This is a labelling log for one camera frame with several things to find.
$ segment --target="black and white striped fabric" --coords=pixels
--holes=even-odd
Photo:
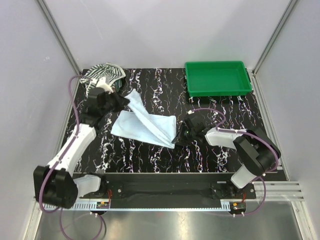
[[[111,64],[111,63],[104,63],[104,64],[98,64],[93,66],[88,70],[88,72],[85,74],[86,77],[90,78],[81,78],[80,82],[85,85],[86,88],[86,96],[88,96],[88,92],[95,88],[97,85],[97,82],[102,77],[106,77],[108,79],[108,84],[110,86],[114,86],[115,90],[118,91],[119,88],[122,86],[122,82],[120,79],[124,78],[126,76],[124,70],[117,65]]]

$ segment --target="marble pattern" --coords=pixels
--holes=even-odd
[[[195,108],[214,108],[223,112],[227,119],[223,128],[244,129],[254,125],[264,129],[254,92],[246,96],[190,97],[183,68],[125,69],[125,73],[126,84],[121,94],[126,96],[136,89],[149,113],[175,115],[177,129],[187,111]],[[75,97],[79,112],[85,100],[85,89],[80,85]],[[221,121],[217,113],[210,111],[195,114],[203,117],[206,125]],[[76,172],[234,172],[241,165],[236,151],[225,147],[200,145],[194,141],[189,146],[168,149],[113,136],[110,132],[118,115],[111,113],[105,117],[103,128],[82,155]],[[74,127],[75,115],[71,113],[64,142]]]

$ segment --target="folded cloth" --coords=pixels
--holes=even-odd
[[[176,116],[149,114],[135,89],[125,98],[130,100],[132,112],[121,111],[111,134],[174,149],[171,142],[176,136]]]

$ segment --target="white cloth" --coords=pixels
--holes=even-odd
[[[176,136],[176,116],[149,114],[135,89],[125,98],[130,100],[128,106],[132,112],[120,112],[111,134],[174,149],[171,141]]]

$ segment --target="green bin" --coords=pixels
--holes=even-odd
[[[241,96],[252,91],[242,61],[204,61],[185,64],[190,97]]]

